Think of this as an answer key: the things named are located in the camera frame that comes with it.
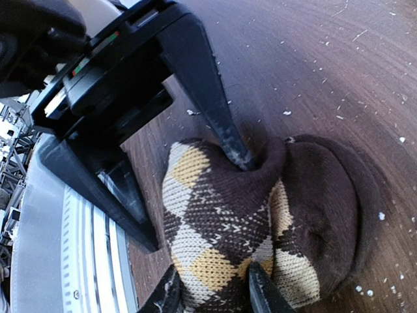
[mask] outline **brown sock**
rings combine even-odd
[[[294,307],[326,297],[363,265],[380,200],[356,153],[303,135],[272,140],[258,161],[242,172],[211,143],[171,148],[164,228],[188,310],[245,311],[254,260]]]

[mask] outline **tan diamond pattern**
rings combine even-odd
[[[220,291],[236,275],[237,269],[216,249],[206,249],[189,270],[211,291]]]

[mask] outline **wooden floor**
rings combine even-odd
[[[368,239],[367,267],[305,312],[417,312],[417,2],[182,2],[206,25],[233,117],[253,151],[271,136],[306,132],[353,145],[379,169],[385,220]],[[193,106],[176,81],[167,84],[174,105],[125,144],[160,235],[169,146],[212,137],[186,113]],[[134,244],[130,257],[143,303],[170,260],[164,248],[144,256]]]

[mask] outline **knitted sock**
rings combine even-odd
[[[164,228],[187,312],[245,311],[253,260],[293,307],[326,297],[363,265],[380,198],[354,152],[304,135],[271,141],[258,161],[242,172],[211,143],[171,148]]]

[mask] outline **dark wood surface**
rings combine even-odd
[[[351,144],[376,167],[385,220],[368,239],[374,249],[367,266],[305,312],[417,312],[417,2],[182,2],[206,25],[230,109],[251,149],[271,136],[320,134]],[[199,116],[186,113],[194,108],[175,79],[167,85],[174,105],[124,145],[160,235],[169,146],[212,138]],[[130,257],[143,303],[170,260],[166,249],[144,256],[134,244]]]

